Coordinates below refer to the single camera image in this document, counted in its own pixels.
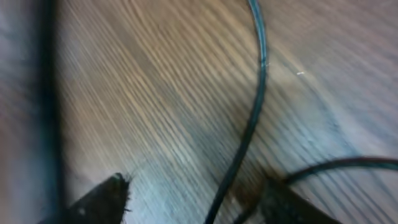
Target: wood grain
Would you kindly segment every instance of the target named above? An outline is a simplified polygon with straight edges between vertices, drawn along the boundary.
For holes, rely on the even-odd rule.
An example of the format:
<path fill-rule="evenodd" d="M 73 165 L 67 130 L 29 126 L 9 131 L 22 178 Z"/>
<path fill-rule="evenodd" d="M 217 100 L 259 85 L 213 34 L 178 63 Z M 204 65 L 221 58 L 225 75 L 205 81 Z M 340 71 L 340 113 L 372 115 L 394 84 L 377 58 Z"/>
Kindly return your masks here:
<path fill-rule="evenodd" d="M 217 223 L 231 223 L 266 174 L 336 157 L 398 158 L 398 1 L 260 5 L 266 100 Z M 68 0 L 59 42 L 74 198 L 124 172 L 134 176 L 127 223 L 202 223 L 257 86 L 246 1 Z M 1 73 L 0 96 L 9 102 L 15 79 Z M 29 88 L 26 80 L 15 85 Z M 4 123 L 26 124 L 15 114 L 22 109 L 8 110 L 15 112 Z M 392 172 L 339 170 L 295 190 L 343 223 L 398 223 L 397 184 Z"/>

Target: wire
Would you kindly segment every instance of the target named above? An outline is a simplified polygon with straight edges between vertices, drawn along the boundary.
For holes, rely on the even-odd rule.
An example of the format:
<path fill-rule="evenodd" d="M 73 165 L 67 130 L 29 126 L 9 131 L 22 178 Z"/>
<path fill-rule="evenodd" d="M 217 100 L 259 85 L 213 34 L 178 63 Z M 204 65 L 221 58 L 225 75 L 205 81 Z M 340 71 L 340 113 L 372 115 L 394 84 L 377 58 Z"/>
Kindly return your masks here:
<path fill-rule="evenodd" d="M 319 172 L 347 167 L 377 168 L 398 171 L 398 161 L 395 159 L 376 157 L 354 157 L 347 159 L 335 159 L 332 161 L 310 166 L 306 169 L 290 174 L 283 180 L 283 183 L 287 185 L 292 185 L 299 180 L 302 180 L 310 175 L 317 174 Z"/>
<path fill-rule="evenodd" d="M 218 187 L 216 196 L 211 204 L 209 212 L 207 214 L 205 224 L 211 224 L 214 222 L 217 212 L 220 209 L 221 204 L 223 203 L 223 199 L 233 183 L 236 174 L 242 164 L 244 156 L 248 151 L 249 143 L 252 139 L 254 130 L 256 128 L 256 124 L 259 119 L 259 115 L 262 108 L 262 102 L 264 101 L 264 94 L 266 91 L 266 78 L 267 78 L 267 67 L 266 67 L 266 60 L 267 60 L 267 51 L 266 51 L 266 30 L 264 27 L 264 21 L 261 16 L 260 8 L 257 3 L 257 0 L 248 0 L 250 8 L 252 10 L 254 23 L 256 24 L 256 31 L 259 40 L 259 48 L 260 48 L 260 71 L 259 71 L 259 86 L 257 88 L 257 94 L 254 99 L 253 109 L 251 111 L 250 118 L 248 120 L 246 129 L 243 134 L 243 138 L 241 144 L 238 148 L 238 151 L 232 161 L 232 164 L 228 168 L 227 173 L 224 176 L 223 181 L 221 182 L 220 186 Z"/>

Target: cable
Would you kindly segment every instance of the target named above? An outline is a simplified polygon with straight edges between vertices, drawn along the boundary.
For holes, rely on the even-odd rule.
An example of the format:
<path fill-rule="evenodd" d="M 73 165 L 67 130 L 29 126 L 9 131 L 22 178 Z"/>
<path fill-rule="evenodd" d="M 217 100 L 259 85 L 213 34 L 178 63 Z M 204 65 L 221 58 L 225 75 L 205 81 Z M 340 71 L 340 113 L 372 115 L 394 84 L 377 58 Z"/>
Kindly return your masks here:
<path fill-rule="evenodd" d="M 317 174 L 319 172 L 347 167 L 377 168 L 398 171 L 398 161 L 395 159 L 376 157 L 354 157 L 347 159 L 335 159 L 332 161 L 310 166 L 306 169 L 290 174 L 283 180 L 283 183 L 287 185 L 292 185 L 299 180 L 302 180 L 310 175 Z"/>
<path fill-rule="evenodd" d="M 259 119 L 259 114 L 262 108 L 262 102 L 264 101 L 264 94 L 266 91 L 266 78 L 267 78 L 267 68 L 266 68 L 266 60 L 267 60 L 267 52 L 266 52 L 266 31 L 264 27 L 264 21 L 261 16 L 260 8 L 257 3 L 257 0 L 248 0 L 250 8 L 252 10 L 254 23 L 256 24 L 257 36 L 259 39 L 259 48 L 260 48 L 260 71 L 259 71 L 259 86 L 257 88 L 257 94 L 254 99 L 253 109 L 251 111 L 251 115 L 249 121 L 247 123 L 246 129 L 243 134 L 243 138 L 241 144 L 238 148 L 238 151 L 232 161 L 232 164 L 228 168 L 227 173 L 224 176 L 223 181 L 218 187 L 216 196 L 211 204 L 209 212 L 207 214 L 205 224 L 211 224 L 214 222 L 217 212 L 220 209 L 221 204 L 223 203 L 223 199 L 233 183 L 236 174 L 242 164 L 244 156 L 248 151 L 249 143 L 252 139 L 254 130 L 256 128 L 256 124 Z"/>

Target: wooden surface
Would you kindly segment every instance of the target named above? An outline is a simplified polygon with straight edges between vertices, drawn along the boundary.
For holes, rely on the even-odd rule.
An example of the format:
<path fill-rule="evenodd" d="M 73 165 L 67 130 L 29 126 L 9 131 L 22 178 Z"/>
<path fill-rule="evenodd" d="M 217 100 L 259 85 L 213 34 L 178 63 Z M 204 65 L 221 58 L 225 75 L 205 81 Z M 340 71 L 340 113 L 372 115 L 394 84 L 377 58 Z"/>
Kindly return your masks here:
<path fill-rule="evenodd" d="M 280 176 L 336 157 L 398 158 L 398 1 L 260 5 L 269 45 L 266 100 L 217 223 L 230 223 L 250 203 L 265 172 Z M 8 24 L 10 14 L 3 17 Z M 59 39 L 74 197 L 113 172 L 129 173 L 127 223 L 202 223 L 257 86 L 246 1 L 68 0 Z M 20 140 L 33 128 L 22 119 L 27 108 L 12 101 L 28 101 L 23 89 L 33 81 L 17 75 L 28 72 L 9 63 L 5 55 L 14 53 L 1 59 L 8 66 L 1 74 L 1 110 L 8 115 L 2 138 L 19 138 L 4 138 L 9 150 L 34 141 Z M 346 170 L 295 189 L 343 223 L 398 223 L 397 184 L 393 172 Z"/>

